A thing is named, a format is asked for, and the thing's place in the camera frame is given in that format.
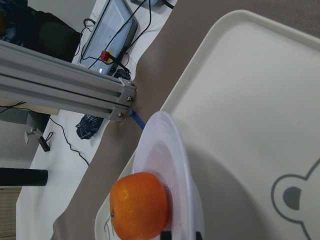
orange fruit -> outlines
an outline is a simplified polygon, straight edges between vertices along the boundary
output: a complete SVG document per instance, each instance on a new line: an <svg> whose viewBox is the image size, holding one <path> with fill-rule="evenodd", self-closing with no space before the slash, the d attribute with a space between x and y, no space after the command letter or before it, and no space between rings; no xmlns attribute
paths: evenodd
<svg viewBox="0 0 320 240"><path fill-rule="evenodd" d="M164 186L149 172L119 179L110 192L111 222L122 240L150 240L158 236L169 219Z"/></svg>

brown mat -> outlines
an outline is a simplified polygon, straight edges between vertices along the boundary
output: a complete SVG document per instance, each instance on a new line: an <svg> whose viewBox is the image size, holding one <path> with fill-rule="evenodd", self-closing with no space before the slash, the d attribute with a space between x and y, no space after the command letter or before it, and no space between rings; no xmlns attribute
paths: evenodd
<svg viewBox="0 0 320 240"><path fill-rule="evenodd" d="M145 122L160 109L211 26L238 9L320 37L318 0L179 0L137 65L137 96L132 108ZM55 240L95 239L98 210L137 147L140 135L138 125L128 117L107 126L69 206L53 224Z"/></svg>

blue tape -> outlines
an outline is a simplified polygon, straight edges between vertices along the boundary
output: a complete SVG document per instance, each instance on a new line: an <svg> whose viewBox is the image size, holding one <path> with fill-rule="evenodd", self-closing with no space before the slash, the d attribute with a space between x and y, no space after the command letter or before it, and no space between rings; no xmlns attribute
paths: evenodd
<svg viewBox="0 0 320 240"><path fill-rule="evenodd" d="M132 109L130 110L129 116L135 120L135 122L139 125L139 127L142 130L145 128L146 124L144 123L144 121L142 121L142 119L139 117L139 115L136 114L136 112L133 111Z"/></svg>

bolt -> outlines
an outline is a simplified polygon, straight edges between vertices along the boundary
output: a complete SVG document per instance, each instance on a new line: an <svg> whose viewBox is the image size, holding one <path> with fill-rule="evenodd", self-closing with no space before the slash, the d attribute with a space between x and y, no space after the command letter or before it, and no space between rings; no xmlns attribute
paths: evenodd
<svg viewBox="0 0 320 240"><path fill-rule="evenodd" d="M127 96L127 97L126 97L127 102L131 102L133 99L134 99L134 98L133 98L132 96Z"/></svg>

gray wall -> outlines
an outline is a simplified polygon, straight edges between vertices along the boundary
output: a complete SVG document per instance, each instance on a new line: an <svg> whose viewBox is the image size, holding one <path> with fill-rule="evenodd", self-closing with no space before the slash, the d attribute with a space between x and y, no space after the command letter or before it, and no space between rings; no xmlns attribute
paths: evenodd
<svg viewBox="0 0 320 240"><path fill-rule="evenodd" d="M38 148L38 137L29 136L26 145L24 133L30 127L23 124L0 121L0 167L29 168Z"/></svg>
<svg viewBox="0 0 320 240"><path fill-rule="evenodd" d="M89 18L96 0L29 0L35 10L56 15L78 32L84 27L83 20Z"/></svg>

